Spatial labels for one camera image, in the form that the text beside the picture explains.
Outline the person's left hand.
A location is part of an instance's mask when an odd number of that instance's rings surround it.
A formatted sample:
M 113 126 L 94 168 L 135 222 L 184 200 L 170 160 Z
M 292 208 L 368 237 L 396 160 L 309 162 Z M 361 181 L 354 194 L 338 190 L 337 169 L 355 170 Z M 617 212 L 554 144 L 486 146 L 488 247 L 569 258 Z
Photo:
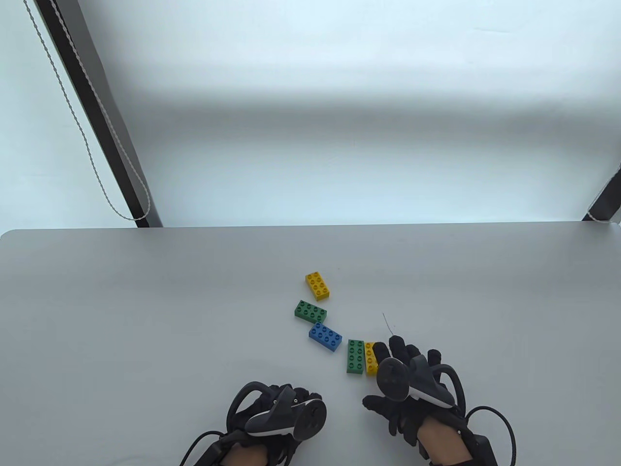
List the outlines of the person's left hand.
M 227 413 L 227 446 L 267 448 L 267 465 L 288 466 L 298 446 L 325 425 L 327 407 L 321 395 L 305 388 L 249 382 Z

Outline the person's right hand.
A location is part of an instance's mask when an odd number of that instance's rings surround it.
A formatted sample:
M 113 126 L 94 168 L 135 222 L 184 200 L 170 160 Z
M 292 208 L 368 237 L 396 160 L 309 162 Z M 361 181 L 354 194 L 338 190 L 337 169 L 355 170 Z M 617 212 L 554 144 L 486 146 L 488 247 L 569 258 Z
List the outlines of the person's right hand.
M 407 443 L 416 446 L 424 421 L 432 418 L 457 431 L 464 442 L 472 442 L 474 435 L 459 404 L 463 395 L 454 397 L 433 373 L 441 365 L 439 351 L 429 350 L 425 356 L 397 335 L 391 336 L 388 344 L 375 343 L 373 351 L 381 395 L 364 397 L 363 406 L 388 420 L 390 435 L 400 433 Z

